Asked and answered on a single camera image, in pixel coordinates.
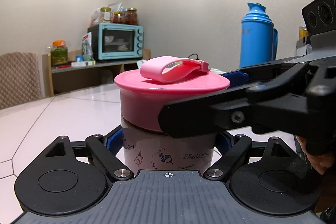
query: cable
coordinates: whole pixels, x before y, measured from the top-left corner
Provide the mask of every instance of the cable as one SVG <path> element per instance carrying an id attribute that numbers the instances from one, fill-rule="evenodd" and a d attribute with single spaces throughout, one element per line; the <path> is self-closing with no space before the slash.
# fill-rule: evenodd
<path id="1" fill-rule="evenodd" d="M 197 55 L 196 60 L 199 60 L 199 58 L 198 58 L 198 54 L 190 54 L 187 58 L 190 58 L 190 57 L 193 56 L 193 55 Z"/>

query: tile floor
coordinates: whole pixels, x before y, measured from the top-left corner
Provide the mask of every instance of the tile floor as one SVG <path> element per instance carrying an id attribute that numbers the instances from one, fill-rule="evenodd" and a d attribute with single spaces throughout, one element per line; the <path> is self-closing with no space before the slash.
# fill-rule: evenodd
<path id="1" fill-rule="evenodd" d="M 0 110 L 0 223 L 8 224 L 21 213 L 14 194 L 14 182 L 20 172 L 57 136 L 71 141 L 85 140 L 89 135 L 109 133 L 120 124 L 120 95 L 115 85 L 94 88 L 42 99 Z M 276 132 L 255 135 L 250 128 L 232 131 L 255 141 L 278 136 L 295 149 L 292 135 Z M 123 159 L 121 150 L 117 157 Z M 220 158 L 214 153 L 213 162 Z"/>

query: black mount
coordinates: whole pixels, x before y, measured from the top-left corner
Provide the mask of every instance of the black mount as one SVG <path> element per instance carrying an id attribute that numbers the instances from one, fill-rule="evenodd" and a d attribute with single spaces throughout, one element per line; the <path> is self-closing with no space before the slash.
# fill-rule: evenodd
<path id="1" fill-rule="evenodd" d="M 132 181 L 132 171 L 106 148 L 106 140 L 116 133 L 120 134 L 120 127 L 85 142 L 56 138 L 17 178 L 14 188 L 21 207 L 44 216 L 83 213 L 104 200 L 116 182 Z M 320 175 L 278 137 L 263 143 L 223 132 L 216 146 L 223 156 L 204 172 L 204 178 L 224 183 L 243 207 L 286 217 L 314 209 L 321 191 Z M 76 156 L 88 157 L 93 165 L 77 161 Z M 256 156 L 262 159 L 247 164 Z"/>

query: pink cup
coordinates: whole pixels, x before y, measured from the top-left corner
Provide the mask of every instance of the pink cup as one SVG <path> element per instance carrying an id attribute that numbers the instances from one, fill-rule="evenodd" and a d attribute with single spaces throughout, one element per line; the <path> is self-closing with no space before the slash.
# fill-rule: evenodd
<path id="1" fill-rule="evenodd" d="M 182 63 L 170 69 L 166 68 L 176 62 Z M 162 56 L 145 62 L 140 70 L 119 74 L 115 77 L 115 84 L 120 88 L 125 161 L 132 171 L 156 170 L 152 166 L 151 155 L 164 148 L 163 143 L 169 147 L 167 155 L 174 154 L 174 160 L 172 166 L 161 161 L 163 165 L 157 167 L 160 170 L 181 170 L 179 167 L 185 167 L 182 170 L 189 168 L 204 171 L 210 166 L 215 135 L 173 139 L 161 131 L 158 115 L 162 107 L 169 102 L 227 89 L 230 85 L 228 79 L 210 72 L 208 63 L 204 61 Z M 182 147 L 185 145 L 188 146 L 188 153 L 183 152 Z M 127 149 L 129 147 L 134 151 L 130 152 Z M 207 149 L 207 152 L 202 152 L 202 147 Z M 164 148 L 161 152 L 166 156 L 168 151 Z M 207 163 L 201 158 L 203 153 L 211 155 Z M 194 156 L 189 158 L 193 160 L 192 164 L 186 164 L 185 154 Z"/>

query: green jar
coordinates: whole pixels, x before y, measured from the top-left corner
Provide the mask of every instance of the green jar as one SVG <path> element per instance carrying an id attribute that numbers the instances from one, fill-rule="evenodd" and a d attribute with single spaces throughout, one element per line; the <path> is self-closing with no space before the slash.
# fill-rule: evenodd
<path id="1" fill-rule="evenodd" d="M 56 40 L 50 49 L 51 65 L 61 65 L 68 63 L 68 47 L 64 40 Z"/>

